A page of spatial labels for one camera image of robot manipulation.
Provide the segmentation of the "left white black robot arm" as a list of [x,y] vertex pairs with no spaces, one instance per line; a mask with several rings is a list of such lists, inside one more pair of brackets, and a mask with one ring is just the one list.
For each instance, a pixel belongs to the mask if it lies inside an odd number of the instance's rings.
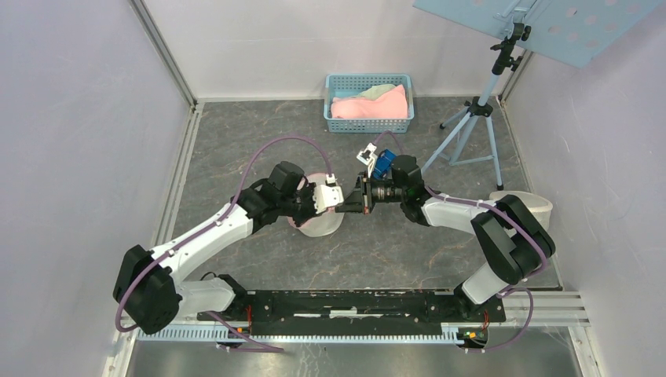
[[245,239],[280,217],[301,225],[324,212],[317,194],[326,184],[306,177],[293,163],[282,161],[267,178],[242,188],[219,212],[174,240],[150,250],[137,244],[123,255],[112,297],[119,308],[120,332],[140,329],[151,335],[179,315],[207,310],[228,320],[241,318],[246,298],[230,283],[188,282],[195,269],[233,243]]

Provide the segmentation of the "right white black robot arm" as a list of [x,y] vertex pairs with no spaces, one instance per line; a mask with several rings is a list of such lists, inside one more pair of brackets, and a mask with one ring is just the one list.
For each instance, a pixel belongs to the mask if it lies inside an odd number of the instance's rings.
[[392,159],[384,178],[364,172],[336,210],[370,214],[378,203],[397,203],[411,222],[454,229],[478,240],[485,264],[456,288],[453,308],[474,320],[493,296],[540,273],[556,246],[547,230],[516,195],[497,201],[471,200],[437,193],[425,184],[415,157]]

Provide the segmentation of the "white mesh laundry bag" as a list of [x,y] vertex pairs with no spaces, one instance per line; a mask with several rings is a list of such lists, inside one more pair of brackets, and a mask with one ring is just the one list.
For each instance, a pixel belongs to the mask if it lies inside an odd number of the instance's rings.
[[[326,180],[326,174],[315,173],[307,175],[299,184],[300,189],[304,186],[305,180],[307,180],[309,183],[313,182],[317,185],[324,185]],[[311,218],[301,226],[297,226],[293,218],[291,217],[287,217],[287,223],[292,228],[299,230],[305,236],[316,238],[316,237],[327,236],[335,232],[342,224],[343,218],[344,218],[343,213],[337,213],[334,207],[330,207],[327,209],[326,212],[324,212],[320,216]]]

